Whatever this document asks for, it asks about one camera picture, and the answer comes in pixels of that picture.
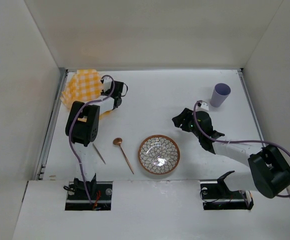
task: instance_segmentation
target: orange gingham cloth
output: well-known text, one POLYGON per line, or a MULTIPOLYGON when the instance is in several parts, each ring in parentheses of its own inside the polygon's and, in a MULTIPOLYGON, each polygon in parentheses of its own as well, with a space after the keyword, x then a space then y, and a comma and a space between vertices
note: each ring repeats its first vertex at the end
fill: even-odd
POLYGON ((101 77, 95 69, 77 70, 77 73, 66 84, 60 97, 65 107, 70 110, 73 102, 88 102, 100 97, 103 90, 101 77))

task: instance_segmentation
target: white wall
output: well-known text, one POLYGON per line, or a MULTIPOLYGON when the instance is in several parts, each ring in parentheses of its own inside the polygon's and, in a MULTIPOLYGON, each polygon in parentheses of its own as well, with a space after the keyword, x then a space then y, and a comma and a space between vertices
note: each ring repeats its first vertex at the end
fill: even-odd
POLYGON ((244 71, 264 138, 290 151, 290 0, 284 0, 244 71))
POLYGON ((245 66, 282 0, 25 0, 66 68, 245 66))
POLYGON ((23 0, 0 0, 0 240, 10 240, 59 70, 23 0))

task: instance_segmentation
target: spoon head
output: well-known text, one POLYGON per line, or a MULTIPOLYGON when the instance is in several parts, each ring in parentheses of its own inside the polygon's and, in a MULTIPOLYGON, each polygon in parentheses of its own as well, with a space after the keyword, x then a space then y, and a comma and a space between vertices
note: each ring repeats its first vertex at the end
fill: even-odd
POLYGON ((121 145, 122 142, 123 142, 123 139, 121 139, 120 137, 117 137, 113 140, 114 145, 121 145))

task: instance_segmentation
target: leaf pattern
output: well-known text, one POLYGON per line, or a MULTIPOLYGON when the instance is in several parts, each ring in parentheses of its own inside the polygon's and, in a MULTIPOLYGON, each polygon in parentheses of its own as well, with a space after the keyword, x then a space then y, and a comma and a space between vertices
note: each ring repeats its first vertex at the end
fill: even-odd
POLYGON ((142 144, 139 160, 145 169, 155 174, 173 170, 179 159, 178 148, 164 137, 152 137, 142 144))

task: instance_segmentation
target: purple cup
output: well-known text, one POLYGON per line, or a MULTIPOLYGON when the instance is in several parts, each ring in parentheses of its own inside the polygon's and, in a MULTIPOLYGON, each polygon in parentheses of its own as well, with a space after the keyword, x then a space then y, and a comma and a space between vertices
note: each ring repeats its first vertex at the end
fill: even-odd
POLYGON ((214 87, 213 94, 211 96, 210 105, 214 108, 218 108, 225 99, 230 95, 231 88, 225 83, 218 83, 214 87))

